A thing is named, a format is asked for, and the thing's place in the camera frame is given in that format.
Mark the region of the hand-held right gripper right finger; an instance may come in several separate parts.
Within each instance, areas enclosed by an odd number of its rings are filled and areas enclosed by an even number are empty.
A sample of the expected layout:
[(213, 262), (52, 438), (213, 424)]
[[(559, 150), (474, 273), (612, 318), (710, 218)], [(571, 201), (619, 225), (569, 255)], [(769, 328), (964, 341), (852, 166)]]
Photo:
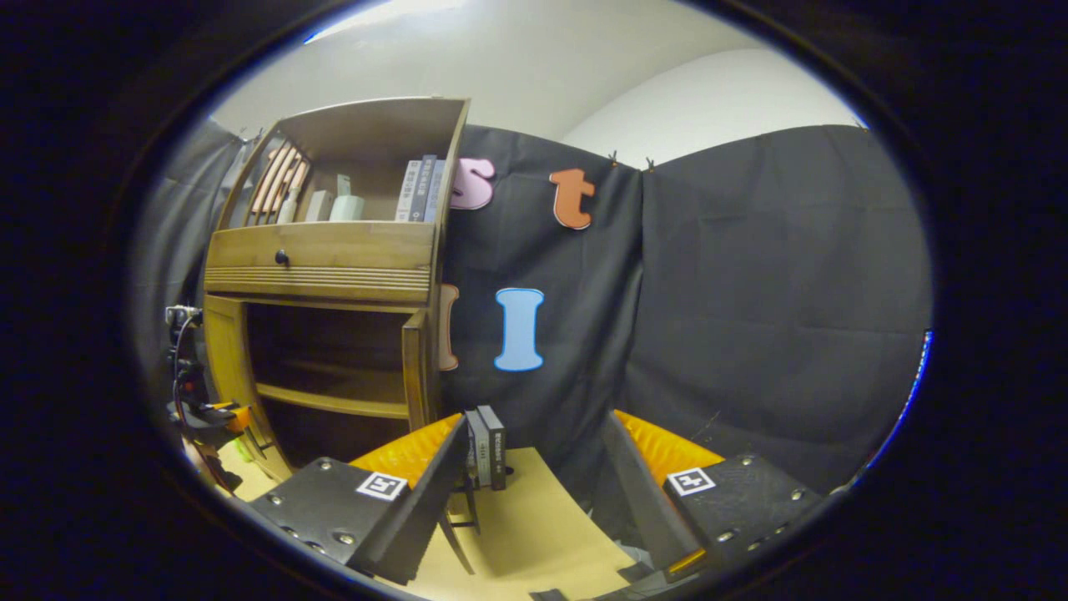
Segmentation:
[(619, 410), (602, 440), (651, 569), (670, 582), (743, 569), (824, 501), (758, 454), (724, 457)]

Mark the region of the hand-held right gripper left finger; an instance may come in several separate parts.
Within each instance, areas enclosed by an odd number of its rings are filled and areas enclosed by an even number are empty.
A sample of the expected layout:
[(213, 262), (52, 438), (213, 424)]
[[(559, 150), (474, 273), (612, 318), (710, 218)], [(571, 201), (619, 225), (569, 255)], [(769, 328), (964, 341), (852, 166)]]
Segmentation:
[(250, 506), (348, 569), (407, 584), (446, 516), (468, 448), (468, 420), (457, 413), (351, 462), (318, 457)]

